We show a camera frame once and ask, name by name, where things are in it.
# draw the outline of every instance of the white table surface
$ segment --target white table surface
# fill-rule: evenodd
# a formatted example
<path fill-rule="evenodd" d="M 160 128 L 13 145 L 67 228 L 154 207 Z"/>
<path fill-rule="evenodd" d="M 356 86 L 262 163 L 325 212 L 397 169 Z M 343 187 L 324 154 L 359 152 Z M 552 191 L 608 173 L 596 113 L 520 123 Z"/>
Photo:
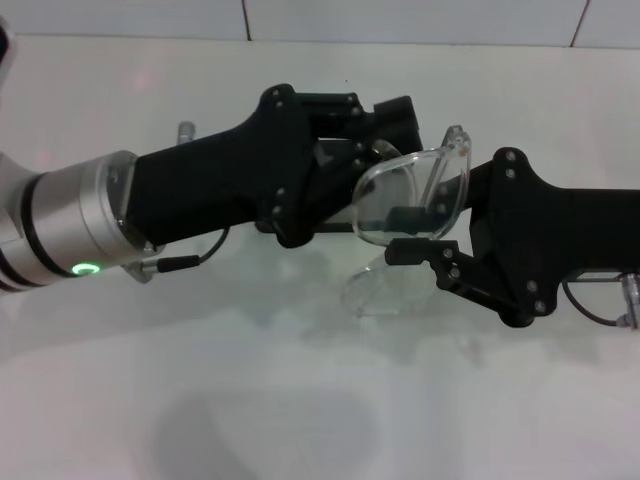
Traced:
<path fill-rule="evenodd" d="M 34 169 L 161 149 L 182 119 L 230 128 L 289 82 L 367 108 L 411 95 L 425 142 L 461 123 L 475 165 L 515 146 L 556 185 L 640 188 L 640 52 L 20 41 L 0 147 Z M 444 292 L 424 316 L 358 321 L 340 286 L 378 253 L 346 234 L 286 251 L 243 226 L 149 285 L 116 269 L 2 299 L 0 478 L 640 477 L 639 336 L 562 294 L 525 330 Z M 624 311 L 616 286 L 577 294 Z"/>

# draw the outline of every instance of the green led light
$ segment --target green led light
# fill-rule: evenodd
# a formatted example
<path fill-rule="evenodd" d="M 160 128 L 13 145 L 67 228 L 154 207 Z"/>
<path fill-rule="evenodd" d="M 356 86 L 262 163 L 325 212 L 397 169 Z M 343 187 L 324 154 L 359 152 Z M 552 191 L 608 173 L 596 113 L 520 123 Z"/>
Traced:
<path fill-rule="evenodd" d="M 76 275 L 93 275 L 94 273 L 98 273 L 100 270 L 102 269 L 93 263 L 79 263 L 74 265 L 71 269 L 71 271 Z"/>

